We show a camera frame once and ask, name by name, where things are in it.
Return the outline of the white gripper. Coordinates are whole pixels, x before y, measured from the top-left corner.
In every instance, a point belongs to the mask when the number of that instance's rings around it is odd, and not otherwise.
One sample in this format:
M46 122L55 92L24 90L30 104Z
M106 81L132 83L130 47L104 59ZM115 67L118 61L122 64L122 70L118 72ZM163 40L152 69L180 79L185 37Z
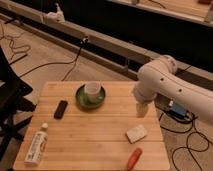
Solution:
M136 83L132 92L138 102L136 104L137 116L144 117L148 111L147 104L151 103L157 97L157 93L147 88L142 83Z

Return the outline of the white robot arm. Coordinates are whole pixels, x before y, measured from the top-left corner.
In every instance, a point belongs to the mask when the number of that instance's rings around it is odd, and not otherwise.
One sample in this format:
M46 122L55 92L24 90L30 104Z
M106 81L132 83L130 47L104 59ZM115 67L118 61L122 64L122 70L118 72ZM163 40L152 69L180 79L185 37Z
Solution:
M136 101L150 103L161 94L213 125L213 91L178 78L176 72L177 62L169 55L144 64L138 70L138 82L133 88Z

